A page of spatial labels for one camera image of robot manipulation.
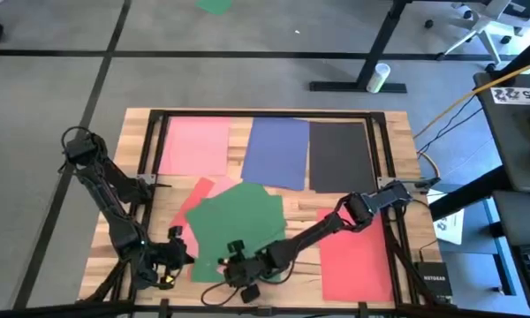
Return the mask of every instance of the wooden tabletop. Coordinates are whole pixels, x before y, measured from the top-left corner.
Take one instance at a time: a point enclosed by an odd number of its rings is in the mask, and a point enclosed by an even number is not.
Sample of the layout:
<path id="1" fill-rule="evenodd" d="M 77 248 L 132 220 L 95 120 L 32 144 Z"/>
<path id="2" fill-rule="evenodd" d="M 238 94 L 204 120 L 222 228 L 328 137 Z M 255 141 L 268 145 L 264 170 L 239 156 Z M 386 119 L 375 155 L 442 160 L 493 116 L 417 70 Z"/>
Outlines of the wooden tabletop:
<path id="1" fill-rule="evenodd" d="M 135 175 L 138 169 L 141 147 L 148 125 L 149 111 L 151 109 L 128 109 L 125 113 L 124 125 L 122 126 L 122 132 L 117 144 L 114 162 L 128 176 Z M 386 111 L 384 113 L 387 119 L 391 151 L 397 176 L 400 178 L 419 178 L 420 167 L 416 159 L 414 141 L 406 112 Z M 310 120 L 338 122 L 363 121 L 363 119 L 350 118 L 314 118 Z M 233 180 L 241 181 L 241 168 L 251 126 L 252 119 L 250 117 L 232 118 L 227 175 Z M 375 125 L 375 138 L 379 160 L 381 161 L 382 174 L 386 176 L 385 156 L 378 125 Z M 149 163 L 153 162 L 155 144 L 156 136 L 152 139 Z M 307 169 L 306 185 L 308 185 L 308 177 Z M 198 180 L 199 178 L 196 177 L 158 176 L 158 183 L 172 185 L 172 188 L 157 188 L 148 229 L 149 237 L 154 242 L 164 242 L 167 240 L 170 220 L 177 214 L 181 204 L 185 201 Z M 283 196 L 284 216 L 288 224 L 286 228 L 287 238 L 291 238 L 313 225 L 319 208 L 334 208 L 337 200 L 345 195 L 345 193 L 318 194 L 309 190 L 308 186 L 305 191 L 291 191 L 273 187 L 266 187 L 266 189 L 270 194 L 280 194 Z M 423 196 L 415 196 L 415 198 L 426 201 L 426 198 Z M 419 249 L 435 241 L 432 217 L 429 214 L 428 208 L 419 202 L 411 203 L 405 215 L 405 224 L 408 230 L 411 254 L 413 255 L 413 260 L 416 261 L 419 258 Z M 437 244 L 425 247 L 423 252 L 426 261 L 441 261 Z M 116 263 L 117 256 L 110 243 L 108 224 L 102 214 L 100 214 L 90 255 L 87 260 L 85 275 L 82 279 L 79 298 L 84 299 L 94 292 Z M 408 296 L 406 276 L 399 262 L 397 262 L 397 269 L 403 301 L 408 302 L 410 298 Z M 125 280 L 125 285 L 127 284 L 129 284 L 129 277 Z M 156 288 L 148 288 L 144 291 L 139 291 L 136 303 L 142 305 L 158 305 L 161 299 L 169 299 L 171 306 L 202 306 L 200 301 L 201 294 L 210 285 L 212 284 L 192 283 L 188 275 L 183 274 L 177 280 L 176 287 L 172 290 L 161 291 Z M 260 289 L 261 296 L 251 306 L 357 308 L 357 303 L 326 301 L 322 299 L 322 276 L 318 246 L 311 246 L 299 254 L 292 277 L 286 283 L 281 285 L 261 284 Z M 222 286 L 210 292 L 205 300 L 207 302 L 220 302 L 226 299 L 231 292 L 231 288 Z M 126 295 L 127 288 L 123 288 L 122 298 L 125 298 Z M 226 306 L 241 307 L 244 304 L 240 297 L 237 296 Z M 369 308 L 394 308 L 394 303 L 369 302 L 367 306 Z"/>

